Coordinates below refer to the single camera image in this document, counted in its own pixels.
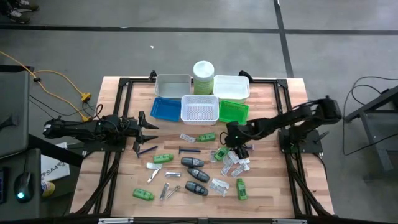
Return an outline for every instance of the green plastic tray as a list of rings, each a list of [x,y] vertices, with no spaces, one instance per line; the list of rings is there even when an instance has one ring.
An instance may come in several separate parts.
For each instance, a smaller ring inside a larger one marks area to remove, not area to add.
[[[220,117],[218,119],[223,122],[237,121],[239,124],[246,124],[248,112],[248,105],[223,100],[220,104]]]

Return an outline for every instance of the white plastic container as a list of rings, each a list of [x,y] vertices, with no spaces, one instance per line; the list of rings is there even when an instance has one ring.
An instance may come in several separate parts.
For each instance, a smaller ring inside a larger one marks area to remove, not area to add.
[[[190,75],[166,75],[156,77],[155,94],[164,98],[181,98],[191,94]]]
[[[184,124],[214,125],[218,120],[218,98],[187,95],[181,99],[181,120]]]
[[[243,103],[250,96],[249,79],[244,76],[216,75],[213,94],[221,100]]]
[[[214,66],[207,61],[193,66],[193,94],[210,95],[213,91]]]

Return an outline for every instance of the blue plastic tray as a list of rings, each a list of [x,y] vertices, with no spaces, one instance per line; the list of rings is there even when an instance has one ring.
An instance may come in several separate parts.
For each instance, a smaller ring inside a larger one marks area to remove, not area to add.
[[[157,119],[179,121],[181,114],[181,101],[157,97],[152,106],[150,115]]]

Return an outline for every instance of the gray concrete floor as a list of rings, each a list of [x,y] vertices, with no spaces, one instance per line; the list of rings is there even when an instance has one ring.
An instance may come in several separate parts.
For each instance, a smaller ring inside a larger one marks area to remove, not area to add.
[[[277,28],[271,0],[39,0],[41,10],[32,14],[33,25],[230,27]],[[287,29],[396,30],[395,0],[280,0]],[[7,23],[5,18],[0,22]],[[287,35],[296,78],[304,78],[310,99],[330,95],[343,106],[353,82],[366,75],[397,78],[398,38],[380,35]],[[286,77],[278,34],[200,34],[135,32],[61,32],[2,30],[1,50],[36,70],[67,74],[84,91],[93,94],[94,105],[105,75],[191,73],[198,60],[209,60],[217,74],[236,75],[240,70],[254,77]],[[0,57],[0,64],[13,64]],[[44,85],[80,106],[79,95],[62,77],[41,75]],[[380,91],[398,82],[364,80]],[[64,113],[74,110],[35,84],[30,92]],[[367,102],[377,96],[359,89]],[[347,113],[360,105],[349,100]],[[30,106],[29,131],[41,136],[49,117]],[[80,120],[78,115],[69,117]],[[398,222],[396,182],[366,184],[363,176],[379,169],[372,149],[345,157],[341,151],[341,122],[323,126],[328,183],[335,213],[341,217]],[[54,139],[58,143],[64,140]],[[346,151],[366,145],[361,123],[347,125]],[[64,211],[68,197],[58,207]]]

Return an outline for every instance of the yellow extension cord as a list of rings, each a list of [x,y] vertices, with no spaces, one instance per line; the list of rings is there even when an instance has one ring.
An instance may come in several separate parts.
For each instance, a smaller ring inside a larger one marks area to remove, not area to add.
[[[88,101],[88,100],[90,99],[90,97],[91,97],[91,94],[90,94],[90,93],[83,93],[82,91],[80,91],[80,90],[75,86],[75,84],[73,84],[72,81],[71,81],[66,75],[64,75],[64,74],[62,74],[62,73],[60,73],[60,72],[56,72],[56,71],[53,71],[53,70],[40,70],[40,71],[37,71],[37,72],[31,72],[25,65],[23,65],[23,64],[20,63],[18,60],[16,60],[16,59],[14,59],[13,57],[11,57],[10,55],[8,55],[8,54],[6,54],[6,53],[4,53],[4,52],[2,52],[2,51],[0,51],[0,53],[3,54],[4,56],[8,57],[9,59],[15,61],[15,62],[18,63],[20,66],[22,66],[25,70],[27,70],[27,71],[30,73],[30,75],[33,76],[33,78],[37,78],[37,76],[35,75],[35,74],[37,74],[37,73],[42,73],[42,72],[54,73],[54,74],[60,75],[60,76],[62,76],[63,78],[65,78],[65,79],[75,88],[75,90],[76,90],[77,92],[79,92],[79,94],[81,95],[81,100],[82,100],[83,102]],[[68,100],[62,98],[61,96],[58,96],[58,95],[56,95],[56,94],[54,94],[54,93],[51,93],[51,92],[47,91],[47,90],[44,88],[43,84],[42,84],[40,81],[38,81],[37,83],[42,87],[43,91],[46,92],[47,94],[49,94],[49,95],[51,95],[51,96],[53,96],[53,97],[58,98],[59,100],[62,100],[62,101],[64,101],[64,102],[68,103],[73,109],[75,109],[75,110],[80,114],[81,119],[82,119],[83,121],[88,121],[88,120],[90,119],[90,118],[84,116],[83,113],[81,113],[81,111],[80,111],[78,108],[76,108],[76,106],[74,106],[71,102],[69,102]]]

